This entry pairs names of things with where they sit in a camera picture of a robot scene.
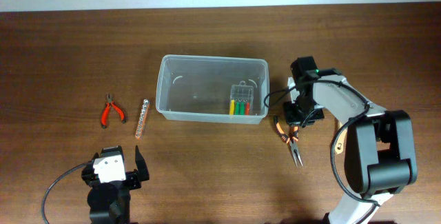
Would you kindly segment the orange-handled needle-nose pliers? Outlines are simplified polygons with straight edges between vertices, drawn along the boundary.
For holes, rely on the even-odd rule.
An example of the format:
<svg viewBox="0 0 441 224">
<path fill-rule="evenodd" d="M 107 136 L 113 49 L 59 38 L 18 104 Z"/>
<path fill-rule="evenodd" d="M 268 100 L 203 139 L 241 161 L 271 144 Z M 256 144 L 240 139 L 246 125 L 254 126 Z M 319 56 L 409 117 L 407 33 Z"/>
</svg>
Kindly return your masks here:
<svg viewBox="0 0 441 224">
<path fill-rule="evenodd" d="M 303 162 L 300 155 L 300 150 L 298 147 L 299 142 L 299 127 L 297 125 L 290 125 L 288 133 L 285 133 L 280 125 L 280 122 L 278 120 L 278 116 L 273 117 L 273 122 L 276 128 L 276 133 L 280 137 L 280 139 L 286 143 L 289 147 L 289 151 L 291 154 L 291 157 L 294 161 L 294 164 L 296 167 L 303 166 Z"/>
</svg>

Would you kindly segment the clear screwdriver bit case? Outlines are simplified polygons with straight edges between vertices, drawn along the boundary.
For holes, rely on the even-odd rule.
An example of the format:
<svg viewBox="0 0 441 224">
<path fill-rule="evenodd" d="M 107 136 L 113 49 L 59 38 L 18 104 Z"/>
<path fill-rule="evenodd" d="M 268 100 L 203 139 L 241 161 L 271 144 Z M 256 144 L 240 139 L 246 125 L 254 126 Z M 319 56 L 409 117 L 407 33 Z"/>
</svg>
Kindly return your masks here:
<svg viewBox="0 0 441 224">
<path fill-rule="evenodd" d="M 229 115 L 250 115 L 254 102 L 254 87 L 240 81 L 232 85 L 229 98 Z"/>
</svg>

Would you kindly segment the orange scraper with wooden handle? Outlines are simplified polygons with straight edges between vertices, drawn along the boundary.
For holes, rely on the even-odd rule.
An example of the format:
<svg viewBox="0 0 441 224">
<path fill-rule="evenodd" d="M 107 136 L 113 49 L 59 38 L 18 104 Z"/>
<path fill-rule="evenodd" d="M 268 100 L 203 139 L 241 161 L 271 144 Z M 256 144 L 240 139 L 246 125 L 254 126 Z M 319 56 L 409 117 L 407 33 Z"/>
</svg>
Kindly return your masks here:
<svg viewBox="0 0 441 224">
<path fill-rule="evenodd" d="M 343 126 L 343 124 L 336 119 L 336 132 Z M 337 138 L 336 141 L 336 146 L 334 148 L 334 153 L 335 154 L 341 154 L 344 152 L 345 149 L 345 141 L 346 141 L 346 135 L 347 135 L 347 131 L 343 130 L 340 134 L 340 136 Z"/>
</svg>

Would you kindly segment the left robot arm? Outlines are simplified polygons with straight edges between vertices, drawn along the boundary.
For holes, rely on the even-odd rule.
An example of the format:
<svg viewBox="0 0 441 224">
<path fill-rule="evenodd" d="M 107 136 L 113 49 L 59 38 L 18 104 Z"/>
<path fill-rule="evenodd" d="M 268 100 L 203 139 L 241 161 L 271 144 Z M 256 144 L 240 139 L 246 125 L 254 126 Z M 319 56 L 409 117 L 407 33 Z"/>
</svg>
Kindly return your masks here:
<svg viewBox="0 0 441 224">
<path fill-rule="evenodd" d="M 130 192 L 141 188 L 150 174 L 139 147 L 135 147 L 136 169 L 127 172 L 120 145 L 105 147 L 86 163 L 81 178 L 90 187 L 87 203 L 93 224 L 130 224 Z"/>
</svg>

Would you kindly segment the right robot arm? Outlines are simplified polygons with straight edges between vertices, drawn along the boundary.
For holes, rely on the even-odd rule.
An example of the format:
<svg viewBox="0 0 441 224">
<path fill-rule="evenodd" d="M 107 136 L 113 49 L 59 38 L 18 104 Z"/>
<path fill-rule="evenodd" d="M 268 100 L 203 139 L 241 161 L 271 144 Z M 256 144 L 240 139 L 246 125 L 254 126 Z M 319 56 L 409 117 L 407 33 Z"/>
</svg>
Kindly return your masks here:
<svg viewBox="0 0 441 224">
<path fill-rule="evenodd" d="M 410 116 L 376 105 L 335 68 L 318 69 L 313 57 L 291 65 L 284 104 L 290 133 L 283 138 L 295 159 L 298 129 L 322 119 L 328 110 L 340 123 L 331 140 L 333 175 L 344 194 L 323 223 L 368 223 L 394 195 L 418 177 Z"/>
</svg>

